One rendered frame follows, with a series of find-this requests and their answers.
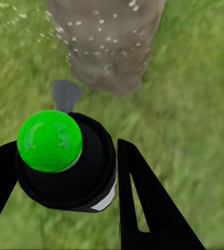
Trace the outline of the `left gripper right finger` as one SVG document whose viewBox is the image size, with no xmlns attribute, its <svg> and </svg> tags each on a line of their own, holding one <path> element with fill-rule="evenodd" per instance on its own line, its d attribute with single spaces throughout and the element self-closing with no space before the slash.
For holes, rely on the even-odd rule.
<svg viewBox="0 0 224 250">
<path fill-rule="evenodd" d="M 118 139 L 117 163 L 121 250 L 206 250 L 133 143 Z M 130 174 L 150 232 L 138 229 Z"/>
</svg>

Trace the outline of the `pesticide atomizer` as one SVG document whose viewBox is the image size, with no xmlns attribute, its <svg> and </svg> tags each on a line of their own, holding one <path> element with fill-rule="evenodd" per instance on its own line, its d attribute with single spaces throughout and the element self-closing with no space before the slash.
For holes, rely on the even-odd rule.
<svg viewBox="0 0 224 250">
<path fill-rule="evenodd" d="M 117 154 L 103 125 L 71 112 L 83 89 L 53 82 L 55 109 L 37 112 L 17 136 L 15 174 L 21 188 L 45 208 L 98 213 L 116 192 Z"/>
</svg>

